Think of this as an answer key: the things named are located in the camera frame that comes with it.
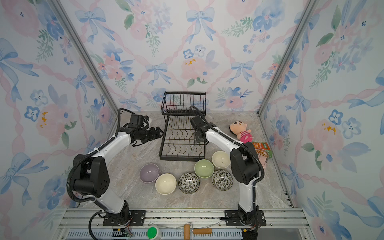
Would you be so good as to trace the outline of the black wire dish rack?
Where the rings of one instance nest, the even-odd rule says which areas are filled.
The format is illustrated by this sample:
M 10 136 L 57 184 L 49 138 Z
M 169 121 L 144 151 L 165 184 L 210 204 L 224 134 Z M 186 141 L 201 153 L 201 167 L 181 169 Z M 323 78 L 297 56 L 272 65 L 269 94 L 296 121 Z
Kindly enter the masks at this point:
M 194 106 L 206 114 L 207 97 L 203 92 L 165 92 L 162 115 L 165 130 L 159 152 L 162 161 L 197 162 L 205 158 L 205 143 L 195 142 L 190 120 L 197 114 Z

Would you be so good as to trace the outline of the cream speckled bowl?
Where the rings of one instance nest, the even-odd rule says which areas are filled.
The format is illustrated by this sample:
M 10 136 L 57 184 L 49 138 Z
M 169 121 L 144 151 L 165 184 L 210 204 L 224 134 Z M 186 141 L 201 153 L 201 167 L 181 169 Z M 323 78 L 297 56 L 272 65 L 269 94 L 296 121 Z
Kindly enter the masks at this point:
M 217 151 L 212 156 L 212 163 L 218 169 L 227 169 L 231 165 L 230 155 L 224 151 Z

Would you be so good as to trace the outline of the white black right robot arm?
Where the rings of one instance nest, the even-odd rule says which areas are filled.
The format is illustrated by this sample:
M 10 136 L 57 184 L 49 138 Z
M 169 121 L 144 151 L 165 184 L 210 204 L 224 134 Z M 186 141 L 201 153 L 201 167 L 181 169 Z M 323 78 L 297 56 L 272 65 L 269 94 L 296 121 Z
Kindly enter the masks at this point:
M 238 203 L 239 218 L 245 226 L 257 226 L 258 210 L 256 200 L 257 183 L 264 179 L 265 170 L 258 154 L 251 143 L 242 143 L 218 128 L 206 126 L 196 128 L 195 140 L 213 143 L 230 156 L 232 174 L 239 182 L 240 200 Z

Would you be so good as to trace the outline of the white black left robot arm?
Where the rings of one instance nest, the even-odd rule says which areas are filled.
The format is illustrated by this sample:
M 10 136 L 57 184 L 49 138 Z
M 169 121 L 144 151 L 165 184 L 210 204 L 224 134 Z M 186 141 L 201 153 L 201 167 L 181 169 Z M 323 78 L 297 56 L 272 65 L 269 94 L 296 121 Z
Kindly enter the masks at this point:
M 124 226 L 131 220 L 127 201 L 118 197 L 110 187 L 107 162 L 125 147 L 138 147 L 159 139 L 164 132 L 160 127 L 123 128 L 99 148 L 86 155 L 77 155 L 67 177 L 67 192 L 77 203 L 93 202 L 105 214 L 108 224 Z

